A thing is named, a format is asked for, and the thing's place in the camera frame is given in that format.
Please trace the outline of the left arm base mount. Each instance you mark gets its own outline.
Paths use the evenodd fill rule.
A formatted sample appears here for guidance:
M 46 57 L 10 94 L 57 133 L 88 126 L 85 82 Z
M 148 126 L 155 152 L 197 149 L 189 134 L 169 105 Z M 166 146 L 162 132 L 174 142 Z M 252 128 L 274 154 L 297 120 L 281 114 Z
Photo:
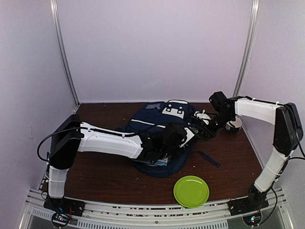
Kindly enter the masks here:
M 73 222 L 73 217 L 81 217 L 84 212 L 85 203 L 68 198 L 47 199 L 43 207 L 52 210 L 51 223 L 57 228 L 63 228 Z

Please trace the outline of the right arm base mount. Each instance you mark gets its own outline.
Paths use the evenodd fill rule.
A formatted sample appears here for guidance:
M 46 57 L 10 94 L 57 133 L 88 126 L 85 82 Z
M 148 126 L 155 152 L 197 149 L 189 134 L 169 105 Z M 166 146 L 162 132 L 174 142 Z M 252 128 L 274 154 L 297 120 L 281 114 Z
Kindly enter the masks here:
M 263 222 L 262 209 L 269 206 L 267 200 L 261 203 L 250 203 L 246 198 L 232 198 L 228 201 L 228 208 L 231 216 L 242 215 L 243 222 L 250 227 L 259 226 Z

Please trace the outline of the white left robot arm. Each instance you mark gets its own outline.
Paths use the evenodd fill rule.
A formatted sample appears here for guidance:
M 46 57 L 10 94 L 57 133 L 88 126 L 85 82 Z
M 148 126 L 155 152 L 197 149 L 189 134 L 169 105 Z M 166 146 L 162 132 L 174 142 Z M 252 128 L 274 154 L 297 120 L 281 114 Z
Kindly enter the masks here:
M 50 204 L 64 212 L 69 204 L 64 198 L 67 173 L 78 152 L 120 155 L 140 162 L 155 163 L 166 156 L 174 157 L 194 134 L 182 123 L 157 124 L 160 132 L 150 133 L 155 125 L 137 133 L 118 132 L 81 122 L 71 115 L 54 132 L 49 156 L 48 195 Z

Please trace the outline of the navy blue student backpack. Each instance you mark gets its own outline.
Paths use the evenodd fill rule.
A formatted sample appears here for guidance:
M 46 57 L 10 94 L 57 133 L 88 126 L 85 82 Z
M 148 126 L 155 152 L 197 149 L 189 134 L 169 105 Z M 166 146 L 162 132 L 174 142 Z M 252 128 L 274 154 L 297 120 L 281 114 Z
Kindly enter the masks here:
M 195 122 L 192 118 L 192 114 L 197 110 L 198 109 L 194 105 L 183 100 L 147 103 L 130 118 L 126 126 L 123 127 L 123 131 L 127 133 L 137 133 L 146 130 L 147 133 L 160 134 L 167 124 L 178 123 L 180 127 L 188 127 L 196 134 L 197 130 L 195 127 L 201 125 Z M 215 135 L 220 128 L 218 124 L 213 124 L 211 122 L 205 126 L 207 126 L 210 131 L 214 132 Z M 196 140 L 197 138 L 194 136 L 183 146 L 183 148 L 186 149 L 186 152 L 177 159 L 169 162 L 167 166 L 151 167 L 138 161 L 134 162 L 134 166 L 140 172 L 152 177 L 165 178 L 173 175 L 179 172 L 184 166 Z

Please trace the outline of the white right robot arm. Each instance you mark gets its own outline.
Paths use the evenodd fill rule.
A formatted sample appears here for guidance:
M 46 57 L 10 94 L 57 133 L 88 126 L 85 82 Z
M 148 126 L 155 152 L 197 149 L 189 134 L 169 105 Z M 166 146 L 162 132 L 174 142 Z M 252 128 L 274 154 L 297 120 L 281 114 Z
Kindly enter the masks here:
M 213 93 L 209 102 L 215 114 L 196 111 L 194 117 L 201 120 L 199 134 L 207 139 L 230 121 L 241 118 L 255 153 L 263 166 L 261 174 L 249 189 L 244 200 L 247 210 L 255 210 L 273 183 L 282 175 L 293 153 L 302 149 L 303 125 L 297 105 L 251 98 L 249 96 L 226 97 L 223 92 Z

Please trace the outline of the dog cover workbook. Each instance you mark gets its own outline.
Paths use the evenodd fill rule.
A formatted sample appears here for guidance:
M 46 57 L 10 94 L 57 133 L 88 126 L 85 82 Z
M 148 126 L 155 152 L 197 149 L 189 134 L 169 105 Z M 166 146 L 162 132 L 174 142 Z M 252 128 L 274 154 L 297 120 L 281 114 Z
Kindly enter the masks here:
M 160 166 L 167 166 L 169 161 L 168 158 L 165 159 L 159 159 L 156 161 L 153 160 L 146 160 L 146 161 L 140 161 L 140 163 L 143 163 L 147 166 L 151 166 L 151 167 L 160 167 Z

